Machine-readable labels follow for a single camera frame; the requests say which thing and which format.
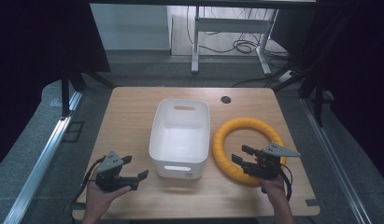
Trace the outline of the person's right hand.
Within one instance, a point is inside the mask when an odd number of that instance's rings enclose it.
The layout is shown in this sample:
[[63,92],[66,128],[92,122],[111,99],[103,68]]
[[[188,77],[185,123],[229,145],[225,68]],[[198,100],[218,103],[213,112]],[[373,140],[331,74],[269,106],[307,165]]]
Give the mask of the person's right hand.
[[271,204],[286,203],[288,201],[284,189],[284,180],[281,176],[268,180],[261,179],[260,182]]

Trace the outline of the black metal stand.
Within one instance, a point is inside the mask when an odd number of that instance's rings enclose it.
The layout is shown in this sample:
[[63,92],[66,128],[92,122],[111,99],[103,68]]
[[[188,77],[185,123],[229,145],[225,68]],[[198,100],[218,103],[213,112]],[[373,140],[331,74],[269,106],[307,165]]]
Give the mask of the black metal stand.
[[303,69],[295,76],[272,88],[273,91],[280,91],[303,79],[304,82],[299,88],[298,94],[300,97],[306,98],[312,91],[315,92],[313,120],[316,121],[320,127],[322,126],[321,110],[325,77],[323,66],[337,38],[336,26],[339,21],[340,17],[335,16],[329,23],[322,27],[320,33],[312,43],[292,59],[290,65],[286,65],[286,67],[301,65]]
[[111,81],[102,77],[96,72],[88,71],[88,70],[77,72],[75,70],[65,69],[61,75],[61,96],[62,96],[61,119],[65,119],[69,117],[72,111],[69,85],[72,85],[74,90],[77,93],[82,93],[87,87],[87,84],[84,78],[82,77],[83,74],[86,74],[88,77],[93,78],[94,80],[103,84],[107,88],[110,88],[110,89],[115,88],[115,85]]

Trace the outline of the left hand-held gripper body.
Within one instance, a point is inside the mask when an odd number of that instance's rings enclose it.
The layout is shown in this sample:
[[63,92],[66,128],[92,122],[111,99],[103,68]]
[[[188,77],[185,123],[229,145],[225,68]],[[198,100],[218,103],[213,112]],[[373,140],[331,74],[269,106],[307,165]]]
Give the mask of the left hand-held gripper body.
[[120,172],[122,167],[122,158],[114,151],[110,151],[98,166],[95,184],[104,192],[113,192],[117,189],[130,187],[131,190],[137,190],[138,184],[133,184],[133,177],[122,177]]

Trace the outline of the person's left hand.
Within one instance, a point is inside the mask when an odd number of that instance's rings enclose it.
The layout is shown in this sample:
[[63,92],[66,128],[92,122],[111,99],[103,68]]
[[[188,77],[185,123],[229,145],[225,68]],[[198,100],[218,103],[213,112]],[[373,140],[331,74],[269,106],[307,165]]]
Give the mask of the person's left hand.
[[90,181],[87,187],[85,214],[90,217],[102,216],[115,199],[130,190],[130,187],[124,187],[113,192],[103,192],[94,181]]

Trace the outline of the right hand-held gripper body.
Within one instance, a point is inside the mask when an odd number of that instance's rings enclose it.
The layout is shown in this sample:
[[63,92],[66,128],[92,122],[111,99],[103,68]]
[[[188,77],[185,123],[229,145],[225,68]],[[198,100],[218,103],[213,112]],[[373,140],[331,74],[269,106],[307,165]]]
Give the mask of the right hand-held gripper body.
[[251,162],[250,170],[243,170],[245,174],[261,179],[272,179],[279,175],[281,171],[280,159],[283,157],[300,157],[298,152],[270,143],[263,149],[258,149],[258,161]]

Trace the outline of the black curtain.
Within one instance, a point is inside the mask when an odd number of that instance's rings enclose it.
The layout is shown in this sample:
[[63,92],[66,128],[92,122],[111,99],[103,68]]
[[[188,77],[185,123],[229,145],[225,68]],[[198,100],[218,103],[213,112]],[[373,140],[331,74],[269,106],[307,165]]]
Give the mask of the black curtain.
[[47,85],[109,70],[89,0],[0,0],[0,163]]
[[[310,49],[299,63],[306,68],[335,14],[282,9],[271,38],[291,56]],[[384,176],[384,0],[361,0],[322,68],[332,110]]]

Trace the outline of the aluminium floor rail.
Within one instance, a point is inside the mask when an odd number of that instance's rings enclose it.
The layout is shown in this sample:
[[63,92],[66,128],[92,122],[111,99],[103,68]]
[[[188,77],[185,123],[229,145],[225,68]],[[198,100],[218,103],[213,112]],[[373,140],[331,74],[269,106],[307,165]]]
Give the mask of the aluminium floor rail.
[[82,97],[82,93],[75,91],[68,101],[69,112],[66,117],[61,117],[57,122],[47,144],[44,146],[34,168],[26,179],[20,194],[12,205],[3,224],[21,224],[36,191],[47,172],[50,163],[64,138],[64,134],[73,118],[78,103]]
[[330,142],[326,132],[315,120],[312,106],[308,103],[308,100],[306,99],[301,99],[300,103],[306,112],[306,115],[314,130],[315,135],[319,139],[322,150],[325,156],[327,157],[327,160],[334,172],[337,182],[340,188],[342,189],[348,201],[349,207],[353,215],[355,216],[358,224],[372,224],[372,220],[365,209],[365,206],[361,200],[361,197],[359,196],[357,190],[354,188],[354,186],[350,182],[348,175],[344,170],[340,160],[338,159],[334,151],[334,147]]

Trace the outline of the white metal desk frame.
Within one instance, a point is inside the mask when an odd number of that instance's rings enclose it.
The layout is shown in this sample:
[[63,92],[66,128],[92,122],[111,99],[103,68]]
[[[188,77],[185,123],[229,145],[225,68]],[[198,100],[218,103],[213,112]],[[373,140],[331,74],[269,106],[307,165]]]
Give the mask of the white metal desk frame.
[[199,7],[195,9],[194,32],[192,44],[192,72],[199,70],[199,34],[201,32],[220,32],[220,33],[240,33],[262,35],[260,45],[256,48],[256,53],[266,76],[272,74],[269,63],[265,56],[265,47],[271,34],[277,10],[273,9],[267,20],[251,19],[214,19],[199,16]]

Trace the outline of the white power strip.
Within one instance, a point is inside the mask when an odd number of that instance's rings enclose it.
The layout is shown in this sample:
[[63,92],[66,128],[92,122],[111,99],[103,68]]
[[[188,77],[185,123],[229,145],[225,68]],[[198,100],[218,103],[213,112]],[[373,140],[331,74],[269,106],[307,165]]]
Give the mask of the white power strip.
[[293,77],[295,75],[295,72],[293,72],[292,70],[288,70],[287,72],[285,72],[279,79],[278,81],[279,82],[285,82],[287,81],[288,79],[290,79],[291,77]]

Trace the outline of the white plastic basket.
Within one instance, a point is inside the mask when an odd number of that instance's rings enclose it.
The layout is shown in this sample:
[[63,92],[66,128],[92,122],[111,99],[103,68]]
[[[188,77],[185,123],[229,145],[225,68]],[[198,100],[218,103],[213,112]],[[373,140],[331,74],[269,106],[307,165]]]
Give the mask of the white plastic basket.
[[210,112],[198,100],[164,99],[153,120],[149,155],[161,177],[197,179],[210,147]]

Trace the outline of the white cabinet panel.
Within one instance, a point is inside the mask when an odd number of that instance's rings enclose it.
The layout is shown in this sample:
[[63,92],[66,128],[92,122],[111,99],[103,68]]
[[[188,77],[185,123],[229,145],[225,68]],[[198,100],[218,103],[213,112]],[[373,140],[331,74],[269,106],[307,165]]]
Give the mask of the white cabinet panel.
[[168,6],[90,4],[105,50],[170,50]]

